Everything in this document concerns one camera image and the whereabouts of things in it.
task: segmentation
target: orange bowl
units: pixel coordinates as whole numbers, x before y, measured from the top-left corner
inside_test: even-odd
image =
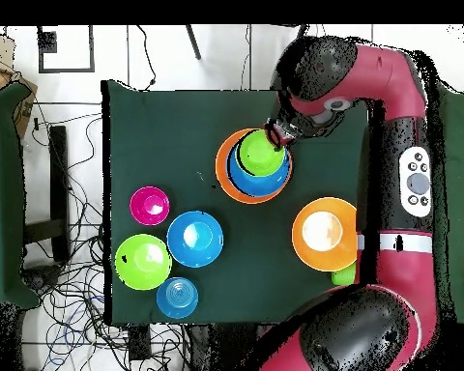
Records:
[[[230,153],[234,145],[237,142],[239,142],[239,140],[244,135],[246,135],[248,132],[252,130],[255,130],[255,128],[241,129],[241,130],[238,130],[237,132],[234,132],[232,135],[230,135],[225,140],[225,142],[221,144],[221,147],[219,148],[217,157],[215,159],[215,173],[217,174],[217,179],[221,185],[221,188],[232,199],[235,199],[238,202],[241,202],[243,204],[248,204],[248,205],[260,204],[260,203],[267,202],[270,199],[275,198],[279,193],[281,193],[281,191],[288,184],[290,180],[290,176],[292,174],[292,157],[290,153],[287,153],[287,155],[289,156],[289,162],[290,162],[289,174],[287,175],[287,178],[285,179],[285,182],[283,183],[283,185],[271,195],[261,196],[261,197],[252,197],[252,196],[246,195],[245,193],[240,192],[237,188],[234,187],[234,185],[228,179],[228,175],[227,175],[228,154]]]
[[[318,271],[340,271],[356,261],[356,208],[338,198],[307,204],[292,226],[292,244],[299,258]]]

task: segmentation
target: pink bowl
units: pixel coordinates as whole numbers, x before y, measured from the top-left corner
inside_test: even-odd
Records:
[[[170,211],[168,197],[154,186],[140,188],[130,199],[129,207],[132,217],[146,226],[162,223]]]

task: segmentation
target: control panel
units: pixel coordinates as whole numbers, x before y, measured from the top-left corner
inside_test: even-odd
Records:
[[[425,217],[431,211],[431,173],[429,155],[422,147],[408,148],[400,156],[400,203],[408,212]]]

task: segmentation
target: small green cup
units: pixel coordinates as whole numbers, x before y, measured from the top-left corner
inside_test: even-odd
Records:
[[[341,271],[332,272],[332,283],[335,286],[349,286],[356,278],[356,262]]]

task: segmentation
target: green bowl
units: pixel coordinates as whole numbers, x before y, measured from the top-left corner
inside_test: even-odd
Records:
[[[115,270],[119,278],[134,290],[152,290],[163,283],[172,268],[166,245],[151,235],[126,239],[115,253]]]
[[[332,283],[335,286],[349,286],[356,278],[356,262],[341,271],[332,272]]]
[[[246,136],[238,148],[243,167],[257,177],[268,177],[275,173],[285,158],[285,148],[277,150],[263,129]]]

